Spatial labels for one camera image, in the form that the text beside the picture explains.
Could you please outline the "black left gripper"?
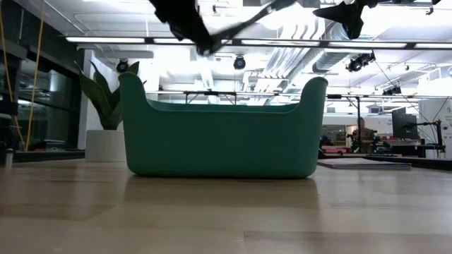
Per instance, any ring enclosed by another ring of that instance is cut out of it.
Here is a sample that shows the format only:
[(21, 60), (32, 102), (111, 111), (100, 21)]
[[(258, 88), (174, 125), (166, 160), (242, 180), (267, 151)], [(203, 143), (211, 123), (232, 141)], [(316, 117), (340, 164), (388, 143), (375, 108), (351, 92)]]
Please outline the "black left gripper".
[(192, 0), (149, 0), (154, 14), (161, 23), (169, 26), (170, 32), (179, 41), (191, 40), (199, 55), (211, 55), (218, 50), (220, 42), (231, 40), (243, 30), (262, 18), (293, 5), (295, 0), (272, 0), (259, 12), (245, 21), (230, 25), (217, 33), (210, 34)]

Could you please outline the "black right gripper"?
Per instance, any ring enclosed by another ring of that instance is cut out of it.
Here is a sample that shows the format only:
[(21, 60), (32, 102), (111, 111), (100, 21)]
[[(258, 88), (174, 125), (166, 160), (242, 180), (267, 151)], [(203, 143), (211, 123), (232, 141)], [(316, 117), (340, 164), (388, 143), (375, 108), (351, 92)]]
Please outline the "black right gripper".
[(350, 13), (347, 14), (349, 6), (341, 2), (336, 6), (316, 9), (313, 11), (313, 14), (318, 18), (325, 18), (339, 23), (344, 23), (349, 18), (345, 25), (345, 31), (347, 32), (348, 38), (354, 40), (361, 34), (364, 25), (361, 15), (364, 7), (368, 4), (368, 0), (356, 0), (350, 4)]

